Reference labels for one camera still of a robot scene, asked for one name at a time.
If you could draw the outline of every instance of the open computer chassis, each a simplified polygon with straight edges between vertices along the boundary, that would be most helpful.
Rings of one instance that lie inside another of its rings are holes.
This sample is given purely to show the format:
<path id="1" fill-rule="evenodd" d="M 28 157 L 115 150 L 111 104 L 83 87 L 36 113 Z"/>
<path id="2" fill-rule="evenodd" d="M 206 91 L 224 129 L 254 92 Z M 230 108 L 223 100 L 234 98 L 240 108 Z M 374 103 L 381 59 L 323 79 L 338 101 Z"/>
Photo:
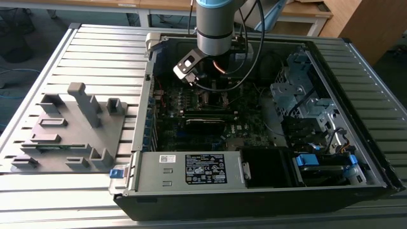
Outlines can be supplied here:
<path id="1" fill-rule="evenodd" d="M 403 189 L 311 41 L 266 39 L 256 73 L 227 94 L 191 88 L 171 71 L 195 45 L 162 34 L 150 53 L 114 198 L 134 220 L 329 212 Z M 224 88 L 239 79 L 200 82 Z"/>

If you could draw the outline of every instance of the power supply label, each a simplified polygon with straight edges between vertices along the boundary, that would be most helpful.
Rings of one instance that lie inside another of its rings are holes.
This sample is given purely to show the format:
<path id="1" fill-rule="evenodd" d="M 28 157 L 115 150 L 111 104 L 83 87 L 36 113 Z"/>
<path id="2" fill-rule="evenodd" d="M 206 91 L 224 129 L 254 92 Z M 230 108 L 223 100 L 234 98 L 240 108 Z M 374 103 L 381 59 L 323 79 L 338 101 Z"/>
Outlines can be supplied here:
<path id="1" fill-rule="evenodd" d="M 223 154 L 186 155 L 186 182 L 188 185 L 226 184 Z"/>

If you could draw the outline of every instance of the wooden table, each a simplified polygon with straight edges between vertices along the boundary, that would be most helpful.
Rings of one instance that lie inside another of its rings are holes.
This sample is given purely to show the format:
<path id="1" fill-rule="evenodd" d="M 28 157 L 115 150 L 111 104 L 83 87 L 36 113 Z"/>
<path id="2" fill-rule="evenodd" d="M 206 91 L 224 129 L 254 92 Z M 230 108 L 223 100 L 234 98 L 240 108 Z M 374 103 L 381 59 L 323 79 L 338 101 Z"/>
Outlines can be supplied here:
<path id="1" fill-rule="evenodd" d="M 78 10 L 136 13 L 142 27 L 150 27 L 151 15 L 188 16 L 190 0 L 0 0 L 0 6 L 47 10 Z M 279 21 L 311 23 L 309 36 L 318 36 L 331 12 L 323 12 L 314 3 L 293 2 L 286 5 Z"/>

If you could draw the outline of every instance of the gray plastic stand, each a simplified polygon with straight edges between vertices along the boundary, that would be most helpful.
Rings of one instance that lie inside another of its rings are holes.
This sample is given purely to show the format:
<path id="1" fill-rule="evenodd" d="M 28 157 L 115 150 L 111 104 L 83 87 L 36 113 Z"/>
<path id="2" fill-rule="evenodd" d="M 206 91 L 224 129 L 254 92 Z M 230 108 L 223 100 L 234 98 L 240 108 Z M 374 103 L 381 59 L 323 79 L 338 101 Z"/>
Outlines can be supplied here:
<path id="1" fill-rule="evenodd" d="M 78 102 L 44 95 L 44 113 L 22 144 L 26 154 L 14 158 L 14 172 L 108 172 L 114 167 L 127 103 L 118 98 L 99 103 L 84 89 L 83 83 L 68 87 Z"/>

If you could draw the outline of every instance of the metal workbench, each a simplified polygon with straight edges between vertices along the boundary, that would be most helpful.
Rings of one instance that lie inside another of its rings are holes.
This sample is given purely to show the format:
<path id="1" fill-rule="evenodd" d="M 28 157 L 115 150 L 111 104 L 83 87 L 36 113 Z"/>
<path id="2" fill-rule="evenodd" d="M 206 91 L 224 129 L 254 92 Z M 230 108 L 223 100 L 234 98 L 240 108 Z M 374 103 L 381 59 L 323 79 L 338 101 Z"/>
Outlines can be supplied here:
<path id="1" fill-rule="evenodd" d="M 64 93 L 71 82 L 84 82 L 86 92 L 98 101 L 119 97 L 130 104 L 116 157 L 126 164 L 131 156 L 138 104 L 147 63 L 148 32 L 184 33 L 184 30 L 82 25 L 71 28 L 0 137 L 0 159 L 20 154 L 42 107 L 42 94 Z M 403 181 L 407 180 L 407 111 L 366 63 L 351 43 L 342 39 L 270 36 L 313 40 L 333 68 L 346 94 Z M 67 94 L 64 100 L 74 100 Z M 0 228 L 99 228 L 172 226 L 210 227 L 275 223 L 322 222 L 407 215 L 407 192 L 362 202 L 338 212 L 271 218 L 196 221 L 135 222 L 116 206 L 108 193 L 108 174 L 55 174 L 0 176 Z"/>

